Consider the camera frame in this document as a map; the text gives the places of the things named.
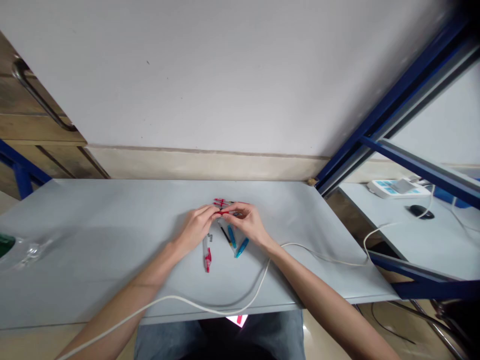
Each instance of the person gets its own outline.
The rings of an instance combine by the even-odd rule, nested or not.
[[[180,234],[90,320],[58,357],[149,304],[175,265],[202,242],[212,222],[222,216],[270,257],[315,320],[352,359],[399,359],[390,345],[353,306],[269,236],[254,205],[237,202],[223,210],[238,212],[241,214],[238,217],[220,215],[218,211],[213,205],[204,205],[189,212]],[[137,329],[144,313],[131,318],[70,359],[116,359]],[[242,345],[235,346],[232,343],[223,358],[249,356],[254,359],[305,359],[301,310],[250,315],[233,340]],[[199,359],[216,359],[218,353],[212,356],[212,352],[202,352],[205,346],[205,334],[198,321],[144,325],[138,328],[135,358],[194,359],[197,354]]]

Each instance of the white cable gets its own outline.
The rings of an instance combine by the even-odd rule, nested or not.
[[[474,227],[470,227],[470,226],[467,226],[465,225],[459,218],[459,216],[455,213],[455,204],[457,203],[457,197],[453,197],[453,201],[451,202],[451,208],[450,208],[450,211],[451,213],[453,214],[453,216],[455,217],[455,219],[460,223],[460,225],[463,227],[463,229],[465,231],[467,231],[467,229],[470,229],[470,230],[473,230],[477,233],[480,233],[480,230],[479,229],[476,229]]]
[[[430,195],[430,203],[428,204],[428,208],[419,216],[417,216],[417,218],[421,218],[423,215],[425,215],[430,207],[432,206],[432,201],[433,201],[433,193],[434,193],[434,190],[435,190],[435,185],[433,185],[432,189],[431,189],[431,195]],[[337,260],[337,259],[334,259],[332,257],[328,257],[328,256],[325,256],[325,255],[322,255],[316,251],[313,251],[313,250],[310,250],[309,248],[299,244],[299,243],[296,243],[296,242],[288,242],[286,244],[283,244],[281,245],[282,248],[286,247],[286,246],[290,246],[290,245],[296,245],[296,246],[299,246],[301,248],[304,248],[305,250],[309,251],[311,254],[325,260],[325,261],[331,261],[331,262],[335,262],[335,263],[340,263],[340,264],[345,264],[345,265],[350,265],[350,266],[358,266],[358,267],[362,267],[362,266],[365,266],[368,264],[368,261],[371,261],[370,259],[370,255],[369,255],[369,252],[367,251],[367,246],[366,246],[366,242],[367,242],[367,239],[370,235],[372,235],[373,233],[377,232],[378,230],[380,229],[383,229],[383,228],[386,228],[386,227],[389,227],[389,226],[392,226],[392,225],[398,225],[398,224],[402,224],[402,222],[393,222],[393,223],[389,223],[389,224],[386,224],[386,225],[383,225],[383,226],[380,226],[379,228],[375,229],[374,231],[370,232],[367,236],[365,236],[365,239],[363,239],[363,248],[366,252],[366,256],[367,256],[367,259],[365,261],[365,263],[362,263],[362,264],[355,264],[355,263],[350,263],[350,262],[345,262],[345,261],[341,261],[341,260]],[[117,324],[115,324],[114,326],[112,326],[111,328],[109,328],[107,331],[104,331],[102,332],[100,335],[94,337],[93,339],[83,343],[82,345],[74,348],[72,351],[66,353],[65,355],[59,357],[57,360],[67,360],[68,358],[72,357],[73,355],[81,352],[83,349],[89,347],[90,345],[92,345],[93,343],[97,342],[98,340],[104,338],[105,336],[107,336],[108,334],[110,334],[111,332],[113,332],[115,329],[119,328],[120,326],[122,326],[123,324],[125,324],[127,321],[129,321],[130,319],[134,318],[135,316],[137,316],[138,314],[140,314],[141,312],[145,311],[146,309],[150,308],[151,306],[163,301],[163,300],[167,300],[167,299],[176,299],[176,300],[180,300],[184,303],[187,303],[191,306],[193,306],[194,308],[197,308],[197,309],[200,309],[200,310],[203,310],[205,312],[208,312],[208,313],[212,313],[212,314],[217,314],[217,315],[222,315],[222,316],[231,316],[231,315],[235,315],[235,314],[239,314],[239,313],[242,313],[244,310],[246,310],[254,301],[255,299],[257,298],[257,296],[259,295],[259,292],[260,292],[260,289],[262,288],[262,284],[264,283],[264,280],[265,280],[265,276],[267,275],[267,271],[269,269],[269,266],[270,266],[270,259],[268,259],[267,263],[266,263],[266,266],[265,266],[265,270],[263,271],[263,275],[261,277],[261,280],[260,280],[260,284],[258,285],[258,288],[255,292],[255,295],[253,296],[253,298],[250,300],[250,302],[245,305],[244,307],[242,307],[240,310],[236,310],[236,311],[217,311],[217,310],[213,310],[213,309],[210,309],[210,308],[207,308],[207,307],[204,307],[204,306],[201,306],[201,305],[198,305],[196,303],[194,303],[193,301],[190,301],[190,300],[187,300],[186,298],[183,298],[181,296],[176,296],[176,295],[167,295],[167,296],[163,296],[161,298],[158,298],[154,301],[152,301],[151,303],[145,305],[144,307],[138,309],[137,311],[135,311],[133,314],[127,316],[126,318],[124,318],[122,321],[118,322]]]
[[[435,185],[432,184],[431,186],[431,191],[430,191],[430,202],[428,203],[428,207],[425,209],[424,212],[422,212],[420,215],[416,216],[415,218],[416,219],[420,219],[423,215],[425,215],[426,213],[429,212],[430,208],[432,207],[432,204],[434,202],[434,191],[435,191]],[[380,229],[385,229],[385,228],[388,228],[390,226],[393,226],[393,225],[398,225],[398,224],[406,224],[406,223],[410,223],[411,221],[402,221],[402,222],[392,222],[392,223],[388,223],[388,224],[385,224],[385,225],[382,225],[382,226],[379,226],[377,227],[375,230],[373,230],[372,232],[369,232],[365,238],[363,239],[363,249],[365,250],[366,252],[366,257],[367,257],[367,261],[365,262],[365,265],[368,264],[369,261],[372,261],[372,259],[370,258],[370,254],[367,250],[367,239],[369,238],[370,235],[372,235],[373,233],[376,233],[378,230]]]

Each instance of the black pen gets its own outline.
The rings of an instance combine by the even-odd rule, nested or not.
[[[231,248],[233,249],[234,246],[232,245],[232,242],[230,241],[230,238],[228,237],[227,233],[225,232],[224,228],[222,227],[222,225],[220,224],[220,221],[216,221],[218,223],[218,226],[220,227],[221,229],[221,232],[223,233],[223,235],[225,235],[226,239],[228,240],[228,243],[230,244]]]

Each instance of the power strip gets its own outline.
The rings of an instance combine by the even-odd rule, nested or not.
[[[402,194],[392,187],[392,185],[395,185],[396,183],[396,180],[373,180],[366,186],[371,193],[374,193],[382,199],[427,198],[431,194],[429,190],[421,185]]]

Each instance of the forearm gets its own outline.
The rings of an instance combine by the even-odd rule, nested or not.
[[[343,297],[274,241],[265,252],[316,321],[352,359],[399,359],[390,345]]]
[[[58,355],[67,354],[76,347],[110,329],[127,316],[152,302],[174,266],[182,259],[174,242],[150,262],[82,329]],[[133,317],[109,335],[85,348],[70,359],[116,359],[132,337],[145,312]]]

